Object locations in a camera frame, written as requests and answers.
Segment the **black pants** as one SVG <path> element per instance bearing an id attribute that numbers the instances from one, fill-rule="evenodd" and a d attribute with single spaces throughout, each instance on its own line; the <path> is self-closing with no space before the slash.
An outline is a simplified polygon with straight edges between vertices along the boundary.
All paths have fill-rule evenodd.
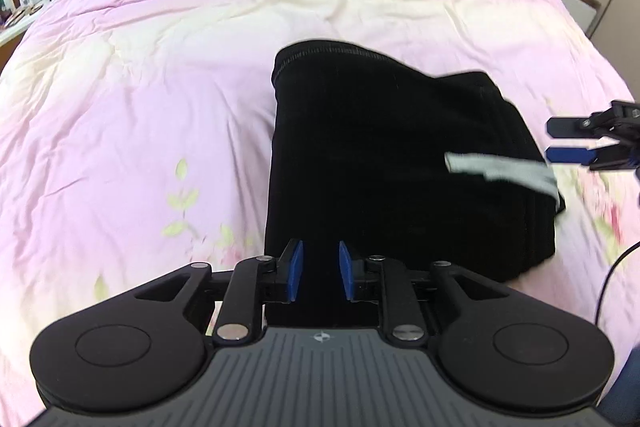
<path id="1" fill-rule="evenodd" d="M 564 202 L 516 107 L 484 72 L 422 74 L 346 42 L 276 56 L 265 251 L 300 239 L 326 269 L 345 244 L 420 270 L 507 282 L 555 252 Z"/>

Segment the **pink floral duvet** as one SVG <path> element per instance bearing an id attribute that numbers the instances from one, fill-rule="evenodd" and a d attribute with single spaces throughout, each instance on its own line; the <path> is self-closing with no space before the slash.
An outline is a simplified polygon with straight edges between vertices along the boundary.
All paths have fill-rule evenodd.
<path id="1" fill-rule="evenodd" d="M 560 0 L 55 0 L 1 75 L 1 421 L 42 411 L 46 326 L 264 243 L 277 52 L 353 42 L 480 69 L 540 146 L 629 90 Z"/>

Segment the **left wooden nightstand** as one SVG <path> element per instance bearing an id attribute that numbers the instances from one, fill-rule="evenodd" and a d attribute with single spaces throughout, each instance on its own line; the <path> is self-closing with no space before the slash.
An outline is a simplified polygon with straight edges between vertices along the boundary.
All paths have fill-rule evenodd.
<path id="1" fill-rule="evenodd" d="M 39 3 L 30 8 L 17 10 L 1 27 L 0 35 L 0 70 L 6 67 L 6 63 L 13 55 L 15 49 L 24 37 L 29 26 L 40 15 L 43 4 Z"/>

